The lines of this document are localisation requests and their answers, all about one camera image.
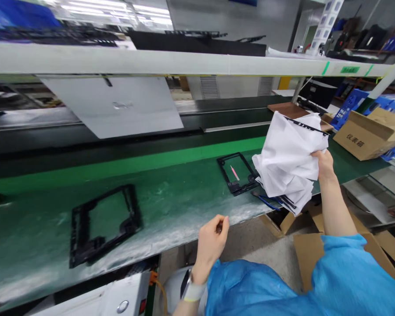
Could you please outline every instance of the person's right hand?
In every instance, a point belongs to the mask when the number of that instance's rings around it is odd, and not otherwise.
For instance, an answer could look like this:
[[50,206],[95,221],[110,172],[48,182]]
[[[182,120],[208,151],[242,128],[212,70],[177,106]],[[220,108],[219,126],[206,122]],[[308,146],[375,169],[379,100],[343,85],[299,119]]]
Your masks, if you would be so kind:
[[319,179],[329,179],[335,177],[334,172],[334,159],[330,154],[329,150],[326,149],[325,153],[321,151],[315,151],[312,153],[313,157],[319,160]]
[[227,241],[230,221],[228,216],[217,215],[199,231],[196,264],[192,269],[192,281],[204,284],[216,260],[221,256]]

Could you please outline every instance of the wall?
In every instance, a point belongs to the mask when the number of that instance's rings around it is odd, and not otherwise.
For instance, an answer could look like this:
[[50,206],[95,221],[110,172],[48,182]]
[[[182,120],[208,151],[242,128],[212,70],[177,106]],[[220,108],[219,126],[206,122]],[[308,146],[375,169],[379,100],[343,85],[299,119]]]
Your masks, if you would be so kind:
[[309,26],[318,25],[320,17],[322,16],[323,7],[311,10],[304,10],[300,17],[300,23],[298,24],[297,32],[294,38],[293,48],[298,45],[303,45],[306,30]]
[[[378,1],[379,4],[369,19],[369,16]],[[357,16],[361,18],[361,22],[358,27],[359,30],[363,29],[367,20],[367,29],[369,29],[373,24],[378,24],[381,28],[389,31],[395,28],[395,0],[346,0],[339,12],[339,18],[354,17],[354,14],[357,12],[360,5],[362,6],[357,14]]]
[[224,39],[267,35],[258,43],[287,51],[300,0],[258,0],[252,7],[228,0],[167,0],[175,30],[227,32]]

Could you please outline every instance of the person's left hand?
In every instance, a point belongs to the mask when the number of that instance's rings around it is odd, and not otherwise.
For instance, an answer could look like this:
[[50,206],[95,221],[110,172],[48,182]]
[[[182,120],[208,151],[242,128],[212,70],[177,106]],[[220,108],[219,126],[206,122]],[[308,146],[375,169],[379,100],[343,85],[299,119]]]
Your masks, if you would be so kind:
[[227,241],[230,221],[228,216],[217,215],[199,231],[196,264],[192,269],[193,283],[204,284]]

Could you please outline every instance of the green tape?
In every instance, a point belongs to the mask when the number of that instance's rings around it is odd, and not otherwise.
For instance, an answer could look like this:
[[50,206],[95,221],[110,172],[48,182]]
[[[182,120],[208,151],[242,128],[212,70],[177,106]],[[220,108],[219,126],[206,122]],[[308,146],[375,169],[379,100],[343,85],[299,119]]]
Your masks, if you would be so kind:
[[373,68],[373,64],[370,66],[369,70],[367,70],[366,74],[364,75],[365,77],[367,77],[367,75],[369,74],[370,70],[372,70]]
[[325,66],[325,69],[322,72],[322,75],[325,75],[326,70],[328,70],[328,67],[329,67],[329,62],[326,63],[326,66]]
[[224,156],[238,151],[243,152],[261,149],[265,138],[265,136],[255,137],[246,140],[236,140],[221,144],[168,151],[111,162],[2,178],[0,179],[0,193],[16,194],[26,191],[78,185],[87,181],[96,181],[140,171],[169,167],[172,165]]
[[341,73],[358,73],[359,70],[360,70],[360,67],[346,66],[346,67],[342,67]]

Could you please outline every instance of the blue protective gown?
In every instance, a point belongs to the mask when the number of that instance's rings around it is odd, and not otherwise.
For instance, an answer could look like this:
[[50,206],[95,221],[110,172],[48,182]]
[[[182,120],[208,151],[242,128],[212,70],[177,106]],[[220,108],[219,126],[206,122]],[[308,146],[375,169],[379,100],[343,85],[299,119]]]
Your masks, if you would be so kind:
[[208,280],[206,316],[395,316],[395,280],[364,251],[366,240],[358,234],[322,241],[325,255],[306,295],[297,295],[266,265],[217,261]]

